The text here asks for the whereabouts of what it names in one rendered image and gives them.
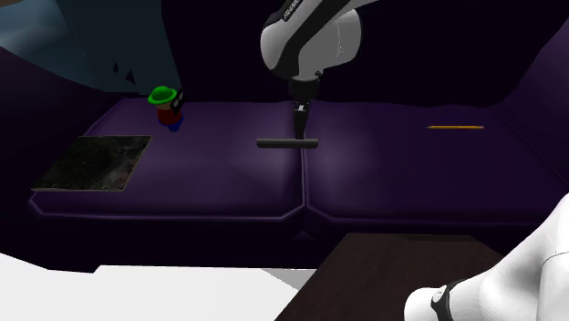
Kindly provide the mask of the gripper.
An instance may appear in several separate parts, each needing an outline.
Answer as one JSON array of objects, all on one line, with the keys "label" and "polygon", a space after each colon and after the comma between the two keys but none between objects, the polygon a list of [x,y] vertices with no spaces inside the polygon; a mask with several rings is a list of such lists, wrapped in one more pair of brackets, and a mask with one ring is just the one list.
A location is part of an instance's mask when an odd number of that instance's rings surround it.
[{"label": "gripper", "polygon": [[319,87],[319,80],[289,81],[289,95],[294,104],[294,132],[297,140],[303,140],[305,138],[305,127],[308,116],[306,112],[309,110],[311,100],[315,99],[318,95]]}]

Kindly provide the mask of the black cylinder bar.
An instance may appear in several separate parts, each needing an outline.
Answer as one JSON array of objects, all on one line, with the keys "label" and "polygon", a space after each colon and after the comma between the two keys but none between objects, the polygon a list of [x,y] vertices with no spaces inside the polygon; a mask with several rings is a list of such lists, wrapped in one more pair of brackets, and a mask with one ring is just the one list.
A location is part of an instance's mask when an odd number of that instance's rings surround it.
[{"label": "black cylinder bar", "polygon": [[258,148],[264,149],[315,149],[318,147],[317,139],[257,139]]}]

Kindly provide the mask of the purple sofa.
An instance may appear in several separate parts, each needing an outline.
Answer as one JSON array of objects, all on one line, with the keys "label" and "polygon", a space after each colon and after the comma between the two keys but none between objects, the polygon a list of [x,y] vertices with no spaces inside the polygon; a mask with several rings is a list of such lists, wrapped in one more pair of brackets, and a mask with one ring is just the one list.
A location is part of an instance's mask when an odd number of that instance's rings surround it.
[{"label": "purple sofa", "polygon": [[[190,103],[181,131],[140,98],[0,48],[0,254],[46,268],[319,266],[347,233],[472,234],[499,251],[569,192],[569,22],[486,109],[317,102],[314,150],[264,150],[284,103]],[[484,129],[427,129],[481,125]],[[33,192],[80,134],[151,135],[122,192]]]}]

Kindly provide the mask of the toy figure with green hat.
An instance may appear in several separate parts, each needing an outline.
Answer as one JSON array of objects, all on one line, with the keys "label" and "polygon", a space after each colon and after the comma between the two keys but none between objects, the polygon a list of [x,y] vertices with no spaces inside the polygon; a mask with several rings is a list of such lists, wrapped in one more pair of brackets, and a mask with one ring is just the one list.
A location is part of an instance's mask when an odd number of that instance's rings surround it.
[{"label": "toy figure with green hat", "polygon": [[181,112],[181,99],[179,91],[166,86],[153,89],[148,102],[157,109],[159,123],[171,132],[180,129],[184,120]]}]

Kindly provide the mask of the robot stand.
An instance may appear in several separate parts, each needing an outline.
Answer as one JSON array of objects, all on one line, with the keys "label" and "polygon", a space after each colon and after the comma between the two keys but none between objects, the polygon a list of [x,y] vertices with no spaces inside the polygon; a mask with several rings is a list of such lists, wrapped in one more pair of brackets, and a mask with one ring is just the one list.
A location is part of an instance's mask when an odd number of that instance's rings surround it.
[{"label": "robot stand", "polygon": [[404,321],[407,297],[502,259],[469,235],[349,233],[275,321]]}]

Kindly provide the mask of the dark flat book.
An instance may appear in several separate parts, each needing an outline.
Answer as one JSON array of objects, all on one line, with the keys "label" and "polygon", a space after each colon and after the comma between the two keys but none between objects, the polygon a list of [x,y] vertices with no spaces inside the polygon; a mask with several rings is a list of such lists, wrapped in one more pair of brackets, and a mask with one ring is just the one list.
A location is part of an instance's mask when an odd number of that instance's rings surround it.
[{"label": "dark flat book", "polygon": [[31,190],[122,192],[151,139],[151,135],[79,136]]}]

